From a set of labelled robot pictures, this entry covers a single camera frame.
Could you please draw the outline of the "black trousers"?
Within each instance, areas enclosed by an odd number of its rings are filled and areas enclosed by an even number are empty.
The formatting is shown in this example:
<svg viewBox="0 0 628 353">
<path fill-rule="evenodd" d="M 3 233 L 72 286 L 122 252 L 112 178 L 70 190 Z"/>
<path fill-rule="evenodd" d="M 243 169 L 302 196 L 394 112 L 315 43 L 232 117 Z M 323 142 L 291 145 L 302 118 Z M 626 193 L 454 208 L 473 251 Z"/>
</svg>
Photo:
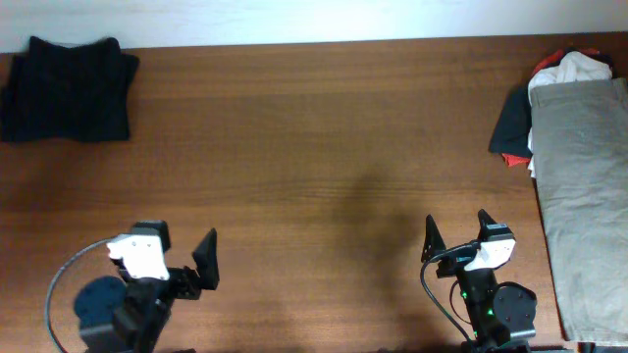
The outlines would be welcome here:
<svg viewBox="0 0 628 353">
<path fill-rule="evenodd" d="M 128 94 L 139 64 L 114 37 L 71 48 L 31 37 L 1 88 L 1 140 L 128 140 Z"/>
</svg>

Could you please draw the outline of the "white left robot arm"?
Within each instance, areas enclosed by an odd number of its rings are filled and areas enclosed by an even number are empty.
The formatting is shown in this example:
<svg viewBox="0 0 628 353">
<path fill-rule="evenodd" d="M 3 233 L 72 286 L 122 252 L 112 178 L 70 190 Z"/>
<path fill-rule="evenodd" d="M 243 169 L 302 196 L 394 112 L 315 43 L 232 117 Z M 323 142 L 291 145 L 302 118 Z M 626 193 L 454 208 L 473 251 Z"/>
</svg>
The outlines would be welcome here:
<svg viewBox="0 0 628 353">
<path fill-rule="evenodd" d="M 171 238 L 164 221 L 137 222 L 108 240 L 109 259 L 119 274 L 93 280 L 74 301 L 87 350 L 153 351 L 177 300 L 197 300 L 204 290 L 218 287 L 217 239 L 212 228 L 192 251 L 194 269 L 166 265 Z"/>
</svg>

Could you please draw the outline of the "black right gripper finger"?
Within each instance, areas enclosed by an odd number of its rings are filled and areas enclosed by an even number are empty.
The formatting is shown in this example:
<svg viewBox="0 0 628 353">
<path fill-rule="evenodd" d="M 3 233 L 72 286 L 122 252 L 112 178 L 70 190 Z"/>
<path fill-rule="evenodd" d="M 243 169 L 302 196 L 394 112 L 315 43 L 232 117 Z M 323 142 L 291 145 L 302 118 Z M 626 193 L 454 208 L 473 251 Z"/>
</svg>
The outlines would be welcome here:
<svg viewBox="0 0 628 353">
<path fill-rule="evenodd" d="M 431 215 L 426 217 L 426 235 L 422 250 L 421 262 L 425 263 L 446 251 L 446 246 L 438 226 Z"/>
<path fill-rule="evenodd" d="M 508 238 L 508 226 L 495 221 L 486 210 L 481 209 L 478 212 L 478 220 L 480 241 L 499 241 Z"/>
</svg>

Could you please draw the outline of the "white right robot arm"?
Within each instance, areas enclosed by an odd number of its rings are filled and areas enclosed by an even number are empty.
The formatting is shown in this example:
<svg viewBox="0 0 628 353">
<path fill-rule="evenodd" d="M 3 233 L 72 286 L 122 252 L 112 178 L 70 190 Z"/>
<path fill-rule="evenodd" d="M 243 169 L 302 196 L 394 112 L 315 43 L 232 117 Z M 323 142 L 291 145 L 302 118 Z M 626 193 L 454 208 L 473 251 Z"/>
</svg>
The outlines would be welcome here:
<svg viewBox="0 0 628 353">
<path fill-rule="evenodd" d="M 420 282 L 430 300 L 464 337 L 464 352 L 529 352 L 528 340 L 536 335 L 537 296 L 531 289 L 512 281 L 498 282 L 495 271 L 511 258 L 516 239 L 508 225 L 495 221 L 485 210 L 477 214 L 478 236 L 451 248 L 432 216 L 426 217 L 426 236 L 421 256 Z M 436 298 L 426 272 L 436 264 L 438 278 L 453 277 L 460 289 L 468 323 L 468 334 Z"/>
</svg>

